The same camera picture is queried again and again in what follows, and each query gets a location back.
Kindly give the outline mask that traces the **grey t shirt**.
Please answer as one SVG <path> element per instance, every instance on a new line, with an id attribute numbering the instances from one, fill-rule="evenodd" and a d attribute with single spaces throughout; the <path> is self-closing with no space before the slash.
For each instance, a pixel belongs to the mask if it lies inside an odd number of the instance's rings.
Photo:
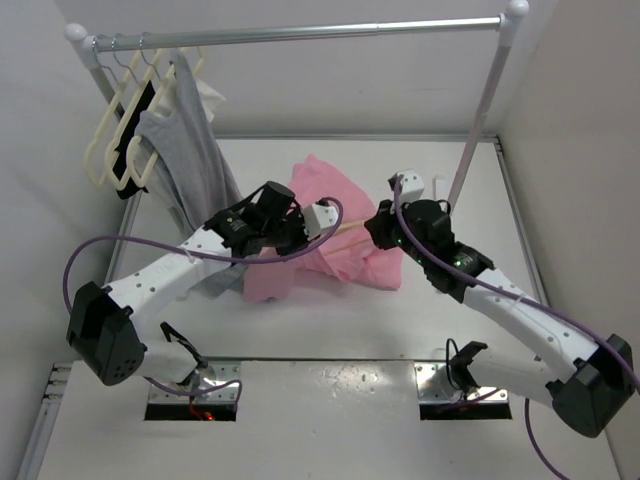
<path id="1" fill-rule="evenodd" d="M 243 196 L 207 122 L 185 56 L 174 50 L 170 63 L 175 70 L 165 94 L 169 101 L 155 113 L 141 113 L 134 135 L 142 136 L 144 153 L 135 162 L 141 172 L 151 149 L 158 152 L 145 188 L 188 238 Z"/>

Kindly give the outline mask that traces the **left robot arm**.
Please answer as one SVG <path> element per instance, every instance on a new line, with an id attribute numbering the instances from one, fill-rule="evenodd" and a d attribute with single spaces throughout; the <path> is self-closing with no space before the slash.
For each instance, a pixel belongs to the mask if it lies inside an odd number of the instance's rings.
<path id="1" fill-rule="evenodd" d="M 287 187 L 267 182 L 206 220 L 175 251 L 103 287 L 81 287 L 67 341 L 106 386 L 134 375 L 186 384 L 206 360 L 172 327 L 162 329 L 161 340 L 146 338 L 151 320 L 192 287 L 265 247 L 280 255 L 306 248 L 334 219 L 332 207 L 303 207 Z"/>

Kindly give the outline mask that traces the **cream hanger far right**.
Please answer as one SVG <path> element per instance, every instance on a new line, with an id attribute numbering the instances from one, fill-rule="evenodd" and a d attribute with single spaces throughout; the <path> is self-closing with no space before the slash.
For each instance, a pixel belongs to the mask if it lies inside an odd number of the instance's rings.
<path id="1" fill-rule="evenodd" d="M 185 56 L 189 69 L 197 80 L 200 77 L 201 70 L 206 64 L 206 55 L 204 48 L 201 46 L 196 47 L 182 47 L 180 52 Z"/>

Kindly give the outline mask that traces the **pink t shirt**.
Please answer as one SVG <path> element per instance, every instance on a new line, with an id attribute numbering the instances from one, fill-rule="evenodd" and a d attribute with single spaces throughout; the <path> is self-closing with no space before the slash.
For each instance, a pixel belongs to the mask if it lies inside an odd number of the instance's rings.
<path id="1" fill-rule="evenodd" d="M 344 207 L 344 226 L 359 220 L 365 222 L 377 211 L 364 190 L 338 168 L 314 155 L 294 165 L 288 187 L 303 206 L 323 197 L 338 199 Z M 291 261 L 249 266 L 244 274 L 243 298 L 248 302 L 282 300 L 294 288 L 299 271 L 317 272 L 341 282 L 381 290 L 397 290 L 401 286 L 403 253 L 398 249 L 379 250 L 374 245 L 375 250 L 364 258 L 329 259 L 320 253 L 320 247 Z"/>

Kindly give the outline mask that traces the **white cloth on hanger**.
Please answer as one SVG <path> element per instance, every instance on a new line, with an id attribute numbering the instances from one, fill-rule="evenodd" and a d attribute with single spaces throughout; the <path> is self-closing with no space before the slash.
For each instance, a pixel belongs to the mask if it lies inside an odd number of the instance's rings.
<path id="1" fill-rule="evenodd" d="M 216 108 L 223 102 L 225 102 L 226 98 L 202 80 L 197 80 L 196 86 L 204 108 L 207 122 L 211 123 L 215 118 Z"/>

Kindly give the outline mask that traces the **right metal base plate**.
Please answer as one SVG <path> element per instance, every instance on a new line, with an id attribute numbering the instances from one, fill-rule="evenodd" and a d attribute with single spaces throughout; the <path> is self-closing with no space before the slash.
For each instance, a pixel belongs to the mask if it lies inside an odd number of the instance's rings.
<path id="1" fill-rule="evenodd" d="M 474 387 L 465 394 L 453 387 L 447 378 L 445 363 L 415 362 L 414 373 L 418 402 L 421 406 L 461 405 L 471 403 L 507 402 L 508 393 L 495 387 Z"/>

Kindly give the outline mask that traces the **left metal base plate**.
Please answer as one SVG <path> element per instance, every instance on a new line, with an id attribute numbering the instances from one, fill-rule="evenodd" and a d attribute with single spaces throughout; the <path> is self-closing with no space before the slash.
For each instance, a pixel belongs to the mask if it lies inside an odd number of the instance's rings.
<path id="1" fill-rule="evenodd" d="M 148 392 L 149 404 L 188 404 L 231 406 L 242 395 L 241 363 L 239 361 L 210 360 L 184 386 L 152 383 Z"/>

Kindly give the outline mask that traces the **cream hanger middle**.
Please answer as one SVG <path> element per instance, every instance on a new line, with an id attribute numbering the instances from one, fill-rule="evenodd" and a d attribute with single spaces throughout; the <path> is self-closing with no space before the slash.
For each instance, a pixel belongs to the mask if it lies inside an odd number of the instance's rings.
<path id="1" fill-rule="evenodd" d="M 135 76 L 135 72 L 130 70 L 130 76 L 136 81 L 136 87 L 116 127 L 114 137 L 105 151 L 104 162 L 107 177 L 117 191 L 125 190 L 131 181 L 131 175 L 126 163 L 126 151 L 134 136 L 135 125 L 137 124 L 135 118 L 139 117 L 140 113 L 147 108 L 148 103 L 143 102 L 146 92 L 148 89 L 154 91 L 153 78 L 159 76 L 156 50 L 153 50 L 154 56 L 151 60 L 148 60 L 145 56 L 145 51 L 147 50 L 146 36 L 146 32 L 140 35 L 138 52 L 134 55 L 133 65 L 134 67 L 137 66 L 135 60 L 142 60 L 147 65 L 147 70 L 141 79 L 138 79 Z"/>

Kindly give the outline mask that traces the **cream hanger with grey shirt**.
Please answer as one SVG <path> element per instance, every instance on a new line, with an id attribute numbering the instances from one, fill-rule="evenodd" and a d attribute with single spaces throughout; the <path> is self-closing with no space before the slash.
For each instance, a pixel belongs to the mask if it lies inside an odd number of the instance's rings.
<path id="1" fill-rule="evenodd" d="M 143 76 L 143 80 L 137 83 L 137 88 L 134 92 L 134 95 L 127 106 L 125 113 L 128 115 L 127 121 L 130 120 L 133 115 L 136 107 L 139 104 L 139 100 L 144 94 L 144 90 L 148 84 L 152 84 L 152 80 L 156 79 L 158 81 L 158 85 L 155 88 L 155 93 L 153 98 L 151 99 L 149 105 L 146 108 L 146 112 L 151 114 L 155 113 L 157 107 L 167 92 L 168 86 L 170 84 L 171 77 L 174 75 L 175 68 L 170 66 L 167 70 L 167 73 L 161 75 L 158 70 L 158 64 L 160 60 L 166 53 L 166 50 L 163 48 L 155 49 L 154 56 L 151 61 L 147 61 L 144 51 L 146 50 L 146 37 L 149 35 L 148 32 L 143 32 L 139 39 L 139 51 L 140 57 L 142 60 L 148 65 L 148 68 Z M 126 152 L 126 164 L 127 169 L 125 173 L 129 176 L 129 179 L 132 180 L 139 188 L 144 188 L 147 184 L 148 178 L 152 172 L 153 167 L 155 166 L 156 160 L 158 159 L 158 152 L 154 149 L 151 149 L 151 153 L 149 154 L 149 158 L 144 166 L 144 169 L 139 172 L 136 167 L 136 159 L 139 159 L 144 153 L 142 146 L 142 136 L 134 135 L 130 140 L 127 146 Z"/>

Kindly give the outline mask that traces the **cream hanger outer left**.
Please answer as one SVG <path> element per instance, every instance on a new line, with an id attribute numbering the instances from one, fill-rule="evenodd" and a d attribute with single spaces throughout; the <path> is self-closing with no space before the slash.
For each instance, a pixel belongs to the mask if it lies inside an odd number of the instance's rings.
<path id="1" fill-rule="evenodd" d="M 114 167 L 105 167 L 99 159 L 101 147 L 107 146 L 107 134 L 109 127 L 115 120 L 120 120 L 124 114 L 124 107 L 121 101 L 129 84 L 127 75 L 118 78 L 113 68 L 100 59 L 98 44 L 102 40 L 107 40 L 105 35 L 96 35 L 91 38 L 90 53 L 93 60 L 93 68 L 89 70 L 92 79 L 96 83 L 100 93 L 107 102 L 106 110 L 100 119 L 94 134 L 86 147 L 83 161 L 85 172 L 90 182 L 100 188 L 110 184 L 114 188 L 119 187 L 120 180 L 114 173 Z"/>

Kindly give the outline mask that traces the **white clothes rack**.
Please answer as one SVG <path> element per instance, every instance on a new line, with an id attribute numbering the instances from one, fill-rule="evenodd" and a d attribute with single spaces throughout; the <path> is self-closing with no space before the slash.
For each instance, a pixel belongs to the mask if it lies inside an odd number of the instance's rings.
<path id="1" fill-rule="evenodd" d="M 94 81 L 105 98 L 112 100 L 115 94 L 102 72 L 106 66 L 99 61 L 99 55 L 103 52 L 133 51 L 136 55 L 142 56 L 147 50 L 184 47 L 316 41 L 401 34 L 495 31 L 498 33 L 495 55 L 448 195 L 450 205 L 456 206 L 519 27 L 529 13 L 529 9 L 530 5 L 527 1 L 511 1 L 507 4 L 504 12 L 491 17 L 159 34 L 140 33 L 120 36 L 91 35 L 82 25 L 70 23 L 64 28 L 64 38 L 69 42 L 83 66 L 92 73 Z"/>

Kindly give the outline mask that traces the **beige plastic hanger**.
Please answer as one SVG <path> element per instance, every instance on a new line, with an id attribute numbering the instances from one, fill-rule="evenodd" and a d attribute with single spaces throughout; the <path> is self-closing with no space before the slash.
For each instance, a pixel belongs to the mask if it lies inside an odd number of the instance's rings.
<path id="1" fill-rule="evenodd" d="M 370 234 L 364 227 L 364 221 L 347 223 L 338 229 L 326 243 L 320 247 L 320 253 L 329 259 L 338 257 L 364 258 L 375 250 Z"/>

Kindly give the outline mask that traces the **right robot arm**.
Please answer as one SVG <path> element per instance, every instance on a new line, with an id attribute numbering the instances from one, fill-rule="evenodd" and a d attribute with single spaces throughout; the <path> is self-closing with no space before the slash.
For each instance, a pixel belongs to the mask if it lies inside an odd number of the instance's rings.
<path id="1" fill-rule="evenodd" d="M 457 241 L 440 204 L 380 203 L 365 223 L 381 250 L 401 249 L 439 292 L 484 315 L 533 354 L 517 360 L 471 341 L 446 362 L 448 380 L 469 393 L 494 385 L 551 408 L 572 430 L 595 438 L 634 391 L 632 349 L 612 334 L 596 339 L 516 287 L 493 262 Z"/>

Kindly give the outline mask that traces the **metal base plate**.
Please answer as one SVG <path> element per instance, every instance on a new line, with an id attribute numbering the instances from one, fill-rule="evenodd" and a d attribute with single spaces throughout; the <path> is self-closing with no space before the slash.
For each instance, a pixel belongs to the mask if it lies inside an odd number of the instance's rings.
<path id="1" fill-rule="evenodd" d="M 471 403 L 507 402 L 508 393 L 495 387 L 474 387 L 465 394 L 453 387 L 447 378 L 445 363 L 415 362 L 414 373 L 418 402 L 421 406 L 461 405 Z"/>
<path id="2" fill-rule="evenodd" d="M 231 406 L 242 395 L 241 363 L 239 361 L 210 360 L 184 386 L 152 383 L 148 392 L 149 404 L 188 404 Z"/>

